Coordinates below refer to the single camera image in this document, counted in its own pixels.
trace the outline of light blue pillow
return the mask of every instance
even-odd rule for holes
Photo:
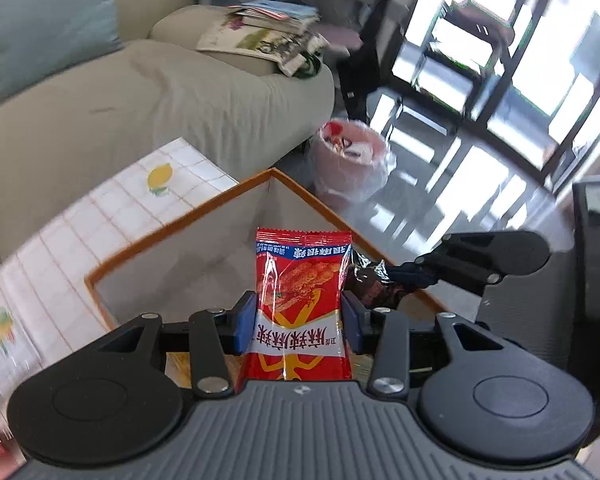
[[[0,0],[0,101],[121,47],[113,0]]]

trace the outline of white checkered tablecloth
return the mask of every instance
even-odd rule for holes
[[[170,163],[168,191],[149,172]],[[139,238],[237,182],[182,138],[132,164],[59,214],[0,266],[0,307],[23,322],[43,367],[106,332],[84,277]]]

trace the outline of pink trash can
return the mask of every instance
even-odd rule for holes
[[[370,162],[339,153],[328,140],[341,136],[352,143],[367,143]],[[309,150],[316,195],[331,208],[343,208],[367,200],[383,188],[395,168],[395,155],[375,130],[360,121],[333,120],[314,135]]]

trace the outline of open cardboard box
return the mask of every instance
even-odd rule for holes
[[[87,276],[87,288],[110,330],[145,312],[177,322],[199,310],[231,308],[255,290],[258,227],[350,231],[356,250],[387,259],[288,176],[267,170],[116,254]],[[415,295],[408,310],[442,310],[424,291]]]

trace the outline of red object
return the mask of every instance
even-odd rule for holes
[[[342,324],[351,234],[258,229],[258,310],[238,387],[248,379],[351,378]]]

